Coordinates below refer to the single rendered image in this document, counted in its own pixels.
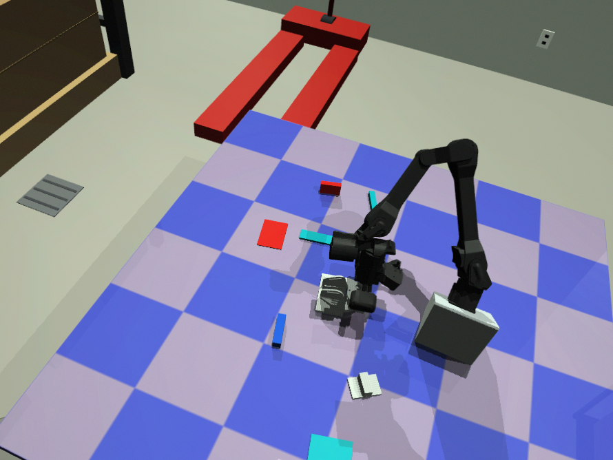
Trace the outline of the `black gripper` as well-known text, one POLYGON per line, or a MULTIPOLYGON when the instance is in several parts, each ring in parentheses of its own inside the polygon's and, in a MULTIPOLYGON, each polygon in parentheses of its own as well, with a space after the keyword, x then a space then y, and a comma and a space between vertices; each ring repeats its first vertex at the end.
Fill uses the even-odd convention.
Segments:
MULTIPOLYGON (((360 251, 361 254, 361 251, 360 251)), ((352 291, 350 297, 349 308, 356 311, 366 313, 374 313, 377 304, 377 296, 372 293, 372 285, 377 275, 382 274, 382 266, 378 269, 368 269, 360 262, 359 258, 355 260, 355 279, 363 284, 362 291, 352 291), (368 286, 368 290, 367 290, 368 286)))

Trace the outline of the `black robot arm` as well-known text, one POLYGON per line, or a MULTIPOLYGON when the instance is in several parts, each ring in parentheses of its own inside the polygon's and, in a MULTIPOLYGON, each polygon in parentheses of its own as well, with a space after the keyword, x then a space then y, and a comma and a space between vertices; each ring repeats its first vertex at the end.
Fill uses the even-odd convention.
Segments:
POLYGON ((478 233, 474 184, 477 157, 477 144, 468 138, 418 151, 387 197, 366 215, 355 233, 333 231, 329 259, 353 262, 361 251, 360 262, 366 268, 382 266, 382 274, 377 275, 374 284, 380 282, 392 291, 397 289, 404 275, 402 262, 385 262, 386 254, 396 255, 395 242, 379 238, 391 232, 402 205, 426 171, 432 165, 447 163, 454 180, 459 234, 457 246, 452 246, 453 263, 460 277, 453 282, 448 303, 475 314, 483 291, 492 285, 478 233))

